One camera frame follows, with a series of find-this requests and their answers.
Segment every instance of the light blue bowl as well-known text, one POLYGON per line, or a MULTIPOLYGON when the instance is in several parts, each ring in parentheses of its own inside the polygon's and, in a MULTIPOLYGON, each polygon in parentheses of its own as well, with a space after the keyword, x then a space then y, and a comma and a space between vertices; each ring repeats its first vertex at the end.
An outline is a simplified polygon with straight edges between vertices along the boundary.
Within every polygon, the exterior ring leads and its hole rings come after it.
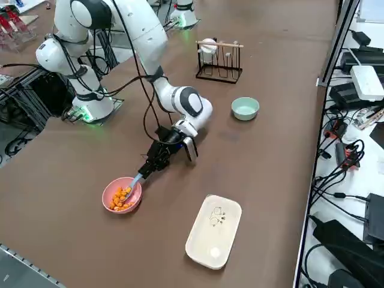
POLYGON ((237 98, 232 102, 233 115, 241 121, 249 121, 256 117, 260 109, 259 102, 250 97, 237 98))

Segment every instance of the spoon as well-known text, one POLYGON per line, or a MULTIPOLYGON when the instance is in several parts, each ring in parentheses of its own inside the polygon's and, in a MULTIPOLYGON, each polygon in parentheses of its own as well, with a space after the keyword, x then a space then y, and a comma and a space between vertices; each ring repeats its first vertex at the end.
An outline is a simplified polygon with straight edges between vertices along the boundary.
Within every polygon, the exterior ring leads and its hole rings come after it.
POLYGON ((136 185, 136 183, 138 183, 138 181, 141 179, 142 176, 143 176, 142 174, 138 173, 138 174, 136 175, 136 177, 133 178, 131 184, 127 187, 128 194, 125 196, 125 199, 124 199, 124 200, 121 200, 121 201, 120 201, 121 203, 124 203, 125 201, 128 200, 129 197, 131 197, 134 186, 136 185))

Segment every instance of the brown table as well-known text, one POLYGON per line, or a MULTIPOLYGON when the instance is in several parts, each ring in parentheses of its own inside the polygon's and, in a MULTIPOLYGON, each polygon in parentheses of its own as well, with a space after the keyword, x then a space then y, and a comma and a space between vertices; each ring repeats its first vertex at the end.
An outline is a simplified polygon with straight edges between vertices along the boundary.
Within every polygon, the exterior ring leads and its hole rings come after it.
MULTIPOLYGON (((332 0, 200 0, 202 21, 190 32, 173 32, 162 60, 173 85, 191 85, 213 104, 197 165, 186 165, 180 152, 143 185, 135 213, 103 208, 104 187, 134 175, 151 144, 142 128, 147 102, 135 83, 120 93, 126 101, 105 126, 50 119, 1 170, 0 241, 67 287, 290 287, 323 100, 315 81, 336 10, 332 0), (206 37, 245 45, 236 85, 195 79, 194 41, 206 37), (255 121, 231 117, 239 96, 259 100, 255 121), (185 255, 207 194, 243 210, 220 271, 185 255)), ((113 89, 134 75, 127 61, 103 84, 113 89)), ((155 129, 151 116, 148 128, 155 129)))

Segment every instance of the pink bowl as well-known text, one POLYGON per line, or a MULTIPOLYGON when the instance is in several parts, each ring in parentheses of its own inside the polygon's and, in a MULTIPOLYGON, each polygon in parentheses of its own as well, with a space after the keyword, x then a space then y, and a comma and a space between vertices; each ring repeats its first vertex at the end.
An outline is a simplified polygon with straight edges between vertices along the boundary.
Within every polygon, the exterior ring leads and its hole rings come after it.
POLYGON ((108 211, 116 213, 116 214, 125 214, 128 212, 131 212, 134 208, 136 208, 136 206, 140 203, 140 201, 142 199, 142 186, 139 182, 136 183, 136 185, 133 188, 133 191, 131 192, 132 195, 127 200, 128 203, 134 202, 134 204, 131 207, 129 207, 123 211, 115 211, 115 210, 109 209, 109 203, 112 201, 112 197, 116 193, 118 188, 121 187, 121 188, 125 189, 131 184, 132 181, 133 181, 132 177, 121 177, 121 178, 118 178, 116 180, 113 180, 104 189, 103 197, 101 198, 101 200, 103 201, 104 207, 108 211))

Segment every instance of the power adapter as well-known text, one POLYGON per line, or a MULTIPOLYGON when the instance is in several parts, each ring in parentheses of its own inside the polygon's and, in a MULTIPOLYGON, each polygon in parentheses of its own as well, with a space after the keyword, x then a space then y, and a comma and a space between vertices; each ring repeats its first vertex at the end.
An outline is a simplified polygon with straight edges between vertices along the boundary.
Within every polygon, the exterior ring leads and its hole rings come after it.
POLYGON ((384 241, 384 197, 370 193, 370 200, 365 204, 365 218, 363 239, 368 243, 384 241))
POLYGON ((314 216, 313 236, 366 288, 384 288, 384 259, 337 220, 322 222, 314 216))
POLYGON ((371 43, 371 38, 368 37, 364 32, 356 32, 351 30, 352 38, 361 46, 368 46, 371 43))
POLYGON ((383 100, 384 89, 372 66, 353 66, 350 75, 360 99, 368 101, 383 100))

